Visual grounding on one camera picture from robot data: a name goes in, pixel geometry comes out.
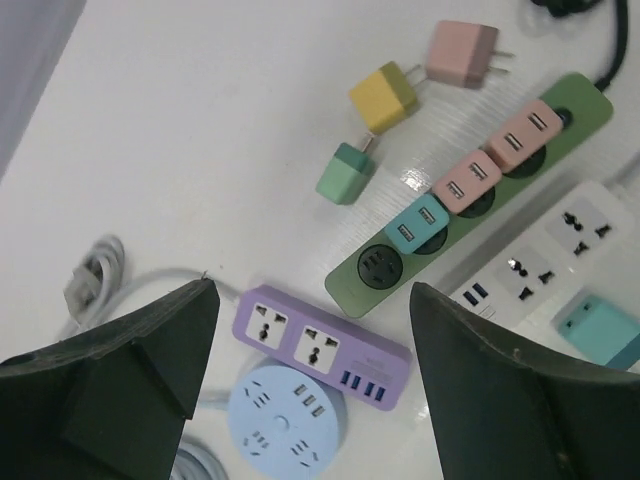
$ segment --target power cord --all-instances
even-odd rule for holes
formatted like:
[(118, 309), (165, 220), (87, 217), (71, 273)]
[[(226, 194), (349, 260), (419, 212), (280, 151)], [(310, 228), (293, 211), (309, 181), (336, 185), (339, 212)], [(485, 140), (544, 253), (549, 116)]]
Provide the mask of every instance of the power cord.
[(182, 439), (169, 480), (229, 480), (229, 477), (215, 455)]
[[(598, 80), (593, 82), (595, 87), (604, 92), (616, 77), (624, 58), (627, 54), (629, 44), (629, 5), (627, 0), (614, 0), (616, 10), (616, 44), (613, 60), (609, 70)], [(545, 7), (554, 18), (564, 18), (576, 13), (587, 12), (600, 3), (602, 0), (531, 0), (540, 7)]]
[[(114, 235), (103, 236), (73, 270), (73, 277), (64, 289), (71, 317), (59, 335), (59, 340), (106, 323), (127, 297), (157, 280), (176, 278), (191, 281), (208, 277), (207, 272), (175, 267), (154, 270), (124, 283), (124, 271), (125, 251), (122, 242)], [(218, 294), (235, 304), (238, 292), (222, 282), (214, 281)], [(230, 392), (202, 392), (198, 398), (198, 406), (226, 410), (229, 396)], [(171, 480), (228, 478), (215, 455), (184, 438), (180, 441)]]

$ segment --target white cable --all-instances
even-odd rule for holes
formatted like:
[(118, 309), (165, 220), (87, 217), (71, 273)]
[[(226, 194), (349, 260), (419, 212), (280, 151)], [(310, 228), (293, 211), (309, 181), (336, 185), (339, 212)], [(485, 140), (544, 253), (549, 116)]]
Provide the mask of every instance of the white cable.
[(181, 440), (170, 480), (229, 480), (215, 455), (187, 440)]
[[(73, 271), (64, 289), (71, 318), (59, 340), (73, 337), (109, 321), (118, 306), (134, 292), (167, 278), (186, 281), (211, 278), (207, 272), (190, 268), (163, 268), (140, 275), (122, 284), (125, 269), (124, 246), (114, 235), (100, 238)], [(214, 280), (218, 294), (236, 303), (239, 294), (230, 286)], [(198, 406), (226, 410), (230, 392), (201, 392)], [(220, 461), (207, 450), (184, 439), (180, 441), (170, 480), (228, 480)]]

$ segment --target cyan usb charger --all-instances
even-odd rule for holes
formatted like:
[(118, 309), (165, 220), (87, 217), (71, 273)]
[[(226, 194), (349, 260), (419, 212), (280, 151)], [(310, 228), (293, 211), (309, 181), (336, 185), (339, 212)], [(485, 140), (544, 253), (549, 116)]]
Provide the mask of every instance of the cyan usb charger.
[(593, 363), (627, 370), (640, 360), (640, 322), (598, 295), (582, 290), (554, 324)]

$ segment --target pink power adapter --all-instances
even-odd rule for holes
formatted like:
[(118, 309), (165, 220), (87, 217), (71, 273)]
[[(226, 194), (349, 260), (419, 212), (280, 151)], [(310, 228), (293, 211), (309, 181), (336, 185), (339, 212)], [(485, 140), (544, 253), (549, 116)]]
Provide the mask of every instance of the pink power adapter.
[(431, 41), (427, 77), (457, 87), (480, 88), (487, 72), (509, 73), (490, 65), (493, 56), (514, 56), (495, 50), (498, 32), (487, 25), (440, 21)]

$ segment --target round socket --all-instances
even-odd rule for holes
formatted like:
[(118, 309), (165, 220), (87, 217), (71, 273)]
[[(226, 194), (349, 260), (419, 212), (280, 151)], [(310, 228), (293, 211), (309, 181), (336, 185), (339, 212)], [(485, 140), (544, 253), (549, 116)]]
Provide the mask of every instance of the round socket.
[(393, 287), (402, 276), (402, 258), (388, 245), (372, 245), (358, 259), (358, 275), (374, 290)]
[(571, 124), (573, 123), (573, 113), (571, 113), (571, 111), (568, 108), (564, 108), (564, 107), (556, 108), (554, 112), (556, 112), (556, 115), (558, 115), (560, 117), (560, 120), (562, 120), (563, 129), (566, 129), (571, 126)]
[(509, 173), (505, 173), (504, 176), (519, 179), (535, 175), (538, 170), (542, 168), (542, 165), (544, 165), (545, 158), (547, 158), (547, 147), (546, 145), (543, 145), (516, 168), (511, 170)]
[(444, 242), (447, 241), (447, 236), (449, 235), (449, 229), (444, 227), (438, 233), (436, 233), (429, 240), (420, 245), (415, 252), (416, 255), (431, 255), (436, 253), (438, 250), (442, 248)]
[(462, 218), (481, 217), (491, 209), (495, 199), (496, 189), (495, 187), (491, 187), (491, 189), (487, 190), (478, 200), (461, 211), (458, 216)]

